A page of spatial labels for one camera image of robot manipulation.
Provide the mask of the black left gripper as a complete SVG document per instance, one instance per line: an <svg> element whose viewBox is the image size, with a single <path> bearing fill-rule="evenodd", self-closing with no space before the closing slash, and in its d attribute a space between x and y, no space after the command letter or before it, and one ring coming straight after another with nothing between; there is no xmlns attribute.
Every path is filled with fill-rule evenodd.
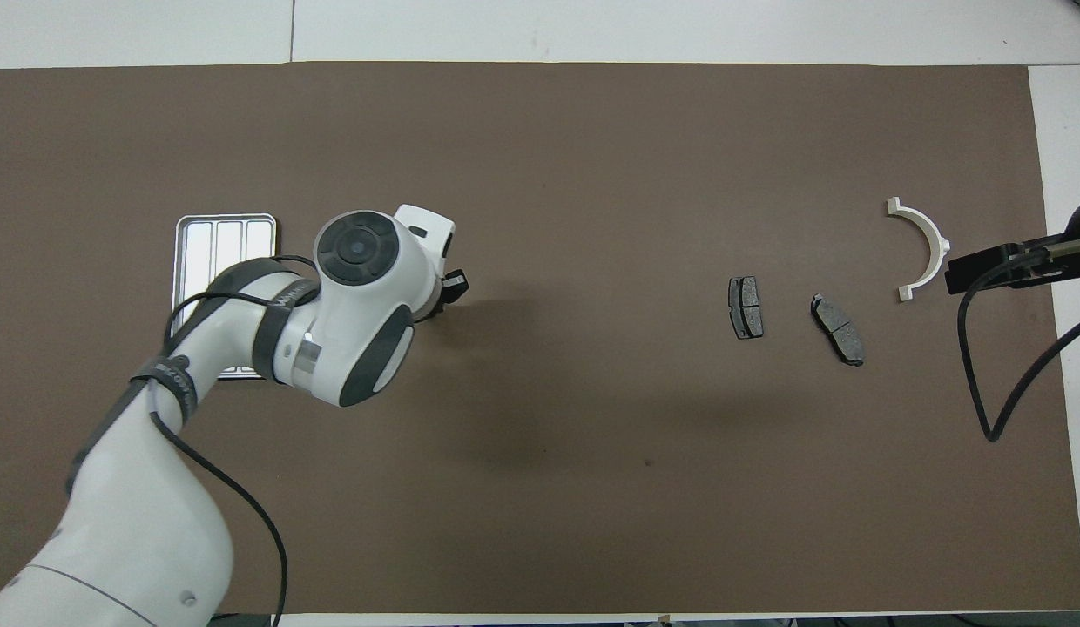
<svg viewBox="0 0 1080 627"><path fill-rule="evenodd" d="M451 305L469 290L469 281L463 270L453 270L446 273L442 283L433 283L428 300L420 309L414 311L414 324L421 324L436 317L446 305Z"/></svg>

